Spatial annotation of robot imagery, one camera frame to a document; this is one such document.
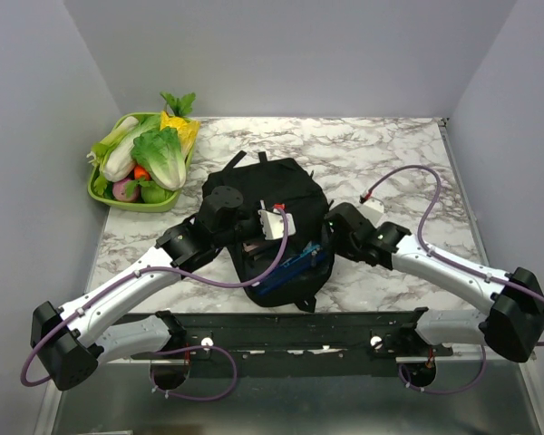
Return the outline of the pink notebook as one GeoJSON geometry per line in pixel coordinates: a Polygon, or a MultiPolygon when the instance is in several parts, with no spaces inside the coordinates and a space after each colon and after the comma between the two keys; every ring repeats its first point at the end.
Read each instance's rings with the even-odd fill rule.
{"type": "Polygon", "coordinates": [[[246,256],[257,256],[268,248],[269,243],[267,241],[253,241],[242,244],[242,250],[246,256]]]}

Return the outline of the blue patterned pencil case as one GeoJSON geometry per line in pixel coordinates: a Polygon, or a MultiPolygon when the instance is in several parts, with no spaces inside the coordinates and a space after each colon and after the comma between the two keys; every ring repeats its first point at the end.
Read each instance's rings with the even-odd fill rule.
{"type": "Polygon", "coordinates": [[[293,256],[277,266],[259,285],[254,286],[256,295],[266,295],[325,259],[325,250],[318,244],[309,244],[300,255],[293,256]]]}

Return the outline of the black student backpack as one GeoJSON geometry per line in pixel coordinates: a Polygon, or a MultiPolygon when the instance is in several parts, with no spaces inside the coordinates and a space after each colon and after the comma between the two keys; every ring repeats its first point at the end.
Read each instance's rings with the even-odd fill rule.
{"type": "MultiPolygon", "coordinates": [[[[208,175],[202,186],[205,198],[218,187],[231,187],[243,197],[241,209],[244,217],[251,217],[264,207],[271,209],[277,203],[286,206],[286,213],[293,215],[296,233],[289,237],[280,263],[298,256],[309,245],[321,246],[322,228],[329,203],[322,188],[292,158],[269,160],[267,154],[258,154],[259,162],[240,167],[238,164],[246,153],[239,152],[220,171],[208,175]]],[[[256,295],[253,285],[246,286],[246,296],[261,307],[295,305],[305,313],[316,309],[316,294],[332,273],[334,263],[326,257],[316,267],[295,276],[279,288],[266,295],[256,295]]]]}

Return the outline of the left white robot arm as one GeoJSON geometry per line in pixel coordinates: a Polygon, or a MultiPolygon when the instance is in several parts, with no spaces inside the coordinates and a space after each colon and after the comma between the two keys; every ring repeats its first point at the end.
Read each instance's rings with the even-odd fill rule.
{"type": "Polygon", "coordinates": [[[285,243],[292,219],[281,206],[246,208],[236,189],[212,190],[199,212],[167,229],[135,263],[106,284],[59,307],[44,302],[32,315],[32,351],[24,362],[21,383],[34,387],[28,370],[40,361],[47,380],[62,392],[88,379],[107,362],[138,353],[176,356],[183,345],[171,314],[155,314],[138,323],[121,324],[132,308],[184,278],[208,280],[196,270],[210,263],[219,250],[258,237],[285,243]]]}

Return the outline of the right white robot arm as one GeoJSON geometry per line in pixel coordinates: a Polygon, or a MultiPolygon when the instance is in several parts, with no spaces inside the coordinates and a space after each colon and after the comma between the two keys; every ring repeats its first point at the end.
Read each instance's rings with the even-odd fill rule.
{"type": "Polygon", "coordinates": [[[532,272],[519,267],[508,273],[423,247],[409,229],[393,222],[376,227],[350,203],[339,204],[325,219],[339,256],[416,276],[471,305],[466,311],[426,310],[417,324],[399,332],[406,353],[468,343],[487,345],[515,363],[530,358],[544,332],[544,294],[532,272]]]}

